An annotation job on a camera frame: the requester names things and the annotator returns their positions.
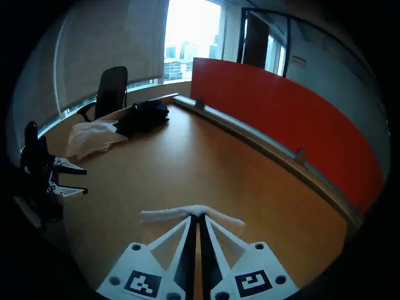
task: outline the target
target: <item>red privacy panel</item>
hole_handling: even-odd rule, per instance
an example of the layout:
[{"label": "red privacy panel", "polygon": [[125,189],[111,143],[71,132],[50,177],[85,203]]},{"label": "red privacy panel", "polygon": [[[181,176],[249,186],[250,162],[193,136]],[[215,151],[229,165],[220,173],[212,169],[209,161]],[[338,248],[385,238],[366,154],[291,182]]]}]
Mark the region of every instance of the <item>red privacy panel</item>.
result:
[{"label": "red privacy panel", "polygon": [[256,128],[305,159],[364,213],[383,176],[364,136],[313,91],[261,68],[195,58],[190,96]]}]

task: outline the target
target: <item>window blind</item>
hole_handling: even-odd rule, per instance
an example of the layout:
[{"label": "window blind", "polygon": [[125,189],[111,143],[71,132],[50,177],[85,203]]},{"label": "window blind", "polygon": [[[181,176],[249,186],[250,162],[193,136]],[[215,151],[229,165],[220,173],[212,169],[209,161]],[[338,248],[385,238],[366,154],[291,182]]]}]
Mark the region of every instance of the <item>window blind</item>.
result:
[{"label": "window blind", "polygon": [[53,63],[60,27],[58,21],[42,36],[15,85],[9,118],[19,149],[25,144],[25,126],[29,121],[35,121],[40,128],[59,114],[53,85]]},{"label": "window blind", "polygon": [[125,66],[128,82],[161,78],[169,0],[82,1],[60,33],[56,90],[60,110],[96,94],[102,73]]}]

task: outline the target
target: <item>white cloth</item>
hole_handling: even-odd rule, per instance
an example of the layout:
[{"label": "white cloth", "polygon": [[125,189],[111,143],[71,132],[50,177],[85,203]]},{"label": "white cloth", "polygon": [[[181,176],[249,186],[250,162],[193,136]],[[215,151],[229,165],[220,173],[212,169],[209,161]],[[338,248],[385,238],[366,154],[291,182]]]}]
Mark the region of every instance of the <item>white cloth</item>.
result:
[{"label": "white cloth", "polygon": [[69,133],[66,157],[76,156],[81,160],[94,152],[105,152],[111,144],[125,141],[126,136],[116,133],[113,126],[117,120],[94,121],[78,123],[72,127]]},{"label": "white cloth", "polygon": [[143,210],[140,213],[142,218],[140,223],[184,219],[189,215],[195,215],[199,217],[202,214],[206,214],[236,236],[240,236],[245,230],[246,224],[242,220],[223,214],[205,205],[190,205],[163,210]]}]

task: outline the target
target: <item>sky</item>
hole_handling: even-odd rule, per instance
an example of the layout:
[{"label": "sky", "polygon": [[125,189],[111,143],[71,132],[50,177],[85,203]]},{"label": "sky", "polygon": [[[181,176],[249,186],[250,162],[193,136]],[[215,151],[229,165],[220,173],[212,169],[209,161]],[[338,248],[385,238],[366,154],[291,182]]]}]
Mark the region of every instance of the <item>sky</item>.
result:
[{"label": "sky", "polygon": [[218,34],[221,6],[206,0],[169,0],[165,48],[188,41],[199,45],[199,57],[208,57],[210,45]]}]

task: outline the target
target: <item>white wall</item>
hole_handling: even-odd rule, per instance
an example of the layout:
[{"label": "white wall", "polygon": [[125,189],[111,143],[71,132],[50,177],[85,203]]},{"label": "white wall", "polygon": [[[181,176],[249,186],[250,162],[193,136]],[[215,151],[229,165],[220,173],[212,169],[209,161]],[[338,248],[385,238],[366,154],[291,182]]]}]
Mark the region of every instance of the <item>white wall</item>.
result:
[{"label": "white wall", "polygon": [[[286,78],[326,99],[355,125],[370,144],[386,179],[390,136],[379,100],[339,59],[313,43],[292,37],[290,48]],[[293,63],[292,56],[305,60],[305,67]]]}]

